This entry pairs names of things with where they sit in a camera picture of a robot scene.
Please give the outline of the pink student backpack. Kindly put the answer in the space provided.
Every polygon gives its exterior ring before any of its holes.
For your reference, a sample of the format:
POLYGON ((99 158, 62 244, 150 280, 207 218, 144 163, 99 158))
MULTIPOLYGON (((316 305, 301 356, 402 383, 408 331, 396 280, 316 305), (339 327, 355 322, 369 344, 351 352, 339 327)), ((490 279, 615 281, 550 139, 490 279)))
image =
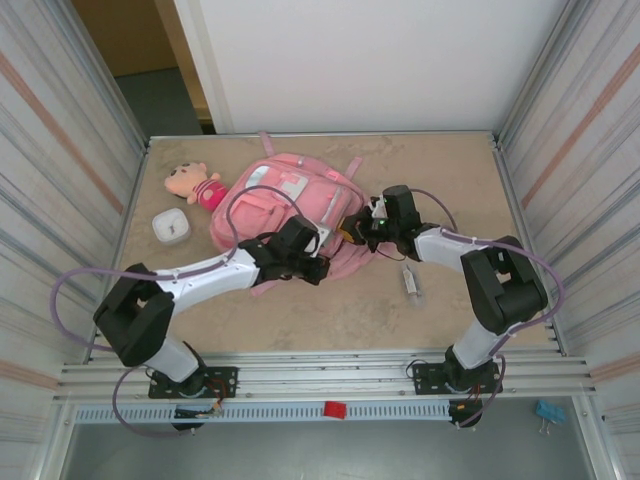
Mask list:
POLYGON ((240 176, 213 211, 210 222, 212 242, 221 252, 240 240, 275 232, 300 212, 329 230, 320 253, 330 260, 327 278, 343 279, 374 259, 366 246, 353 245, 338 233, 341 221, 366 206, 369 197, 353 183, 362 163, 354 158, 341 172, 311 156, 279 153, 270 137, 262 132, 266 157, 240 176))

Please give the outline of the small clear tube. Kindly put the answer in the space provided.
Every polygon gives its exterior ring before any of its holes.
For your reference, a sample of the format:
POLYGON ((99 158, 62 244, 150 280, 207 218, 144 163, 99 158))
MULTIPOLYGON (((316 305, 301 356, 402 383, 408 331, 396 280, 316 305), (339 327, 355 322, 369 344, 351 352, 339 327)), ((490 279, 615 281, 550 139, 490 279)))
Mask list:
POLYGON ((407 299, 413 306, 422 306, 424 293, 421 289, 418 277, 408 264, 401 267, 401 278, 407 299))

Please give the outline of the pink plush doll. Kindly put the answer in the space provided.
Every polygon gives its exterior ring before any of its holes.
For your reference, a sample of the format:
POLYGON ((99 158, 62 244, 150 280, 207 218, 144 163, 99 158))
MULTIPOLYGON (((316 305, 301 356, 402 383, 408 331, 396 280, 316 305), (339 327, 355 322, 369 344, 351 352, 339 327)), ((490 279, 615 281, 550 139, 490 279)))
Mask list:
POLYGON ((204 163, 187 162, 174 167, 164 179, 165 189, 184 199, 188 205, 199 205, 214 211, 225 199, 228 188, 214 172, 208 174, 204 163))

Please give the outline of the white square container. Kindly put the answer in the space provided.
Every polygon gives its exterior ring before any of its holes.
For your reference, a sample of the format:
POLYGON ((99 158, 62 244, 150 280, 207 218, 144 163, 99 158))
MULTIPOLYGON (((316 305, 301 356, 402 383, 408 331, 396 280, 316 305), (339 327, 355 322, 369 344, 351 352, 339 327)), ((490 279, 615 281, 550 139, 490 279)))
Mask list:
POLYGON ((151 225, 157 240, 163 245, 181 243, 191 234, 189 221, 179 208, 171 208, 157 214, 151 225))

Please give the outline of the black power connector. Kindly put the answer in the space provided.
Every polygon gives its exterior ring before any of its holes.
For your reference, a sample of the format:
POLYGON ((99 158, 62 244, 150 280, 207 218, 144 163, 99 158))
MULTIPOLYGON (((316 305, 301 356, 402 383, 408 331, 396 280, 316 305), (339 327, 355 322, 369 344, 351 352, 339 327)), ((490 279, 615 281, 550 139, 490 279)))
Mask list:
POLYGON ((482 418, 481 410, 483 402, 481 400, 471 401, 449 401, 450 423, 457 428, 474 427, 482 418))
POLYGON ((175 419, 201 419, 217 417, 223 413, 222 406, 219 403, 205 406, 195 405, 177 405, 174 410, 175 419))

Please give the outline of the corrugated metal side panel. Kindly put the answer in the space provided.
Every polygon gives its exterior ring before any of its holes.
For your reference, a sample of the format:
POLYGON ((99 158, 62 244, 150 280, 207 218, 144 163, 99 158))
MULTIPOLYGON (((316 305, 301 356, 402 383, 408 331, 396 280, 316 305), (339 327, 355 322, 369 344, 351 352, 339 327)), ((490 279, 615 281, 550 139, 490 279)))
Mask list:
POLYGON ((502 145, 536 251, 566 297, 622 457, 640 460, 640 0, 577 0, 531 103, 502 145))
POLYGON ((50 290, 106 266, 145 140, 71 0, 0 0, 0 450, 44 435, 63 363, 50 290))

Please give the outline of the blue binder clip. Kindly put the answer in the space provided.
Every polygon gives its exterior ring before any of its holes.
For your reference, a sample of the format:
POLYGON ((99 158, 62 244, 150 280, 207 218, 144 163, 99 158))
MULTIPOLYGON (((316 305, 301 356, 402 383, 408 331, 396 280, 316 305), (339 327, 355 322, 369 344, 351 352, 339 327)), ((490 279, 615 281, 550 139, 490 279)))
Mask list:
POLYGON ((536 404, 535 414, 541 419, 539 432, 550 435, 552 425, 563 425, 566 422, 566 414, 562 407, 546 400, 539 400, 536 404))

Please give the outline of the brown wooden door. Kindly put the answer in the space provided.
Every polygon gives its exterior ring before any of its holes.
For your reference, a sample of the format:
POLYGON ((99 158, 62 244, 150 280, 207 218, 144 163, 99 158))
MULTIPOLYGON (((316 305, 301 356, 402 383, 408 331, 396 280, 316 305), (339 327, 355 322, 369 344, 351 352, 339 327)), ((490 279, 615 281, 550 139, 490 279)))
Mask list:
POLYGON ((71 0, 148 136, 215 127, 174 0, 71 0))

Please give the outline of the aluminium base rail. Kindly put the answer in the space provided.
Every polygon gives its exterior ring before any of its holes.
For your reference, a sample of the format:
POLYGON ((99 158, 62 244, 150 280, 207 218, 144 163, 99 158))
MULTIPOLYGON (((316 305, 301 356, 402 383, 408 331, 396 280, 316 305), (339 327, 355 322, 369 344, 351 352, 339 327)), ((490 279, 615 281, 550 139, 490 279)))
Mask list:
MULTIPOLYGON (((585 359, 554 348, 503 350, 506 398, 590 396, 596 387, 585 359)), ((392 400, 414 396, 405 372, 413 360, 442 361, 440 349, 219 353, 205 356, 211 366, 239 370, 236 401, 392 400)), ((53 400, 57 404, 105 404, 113 394, 124 403, 147 401, 149 378, 131 374, 113 355, 85 365, 66 365, 53 400)))

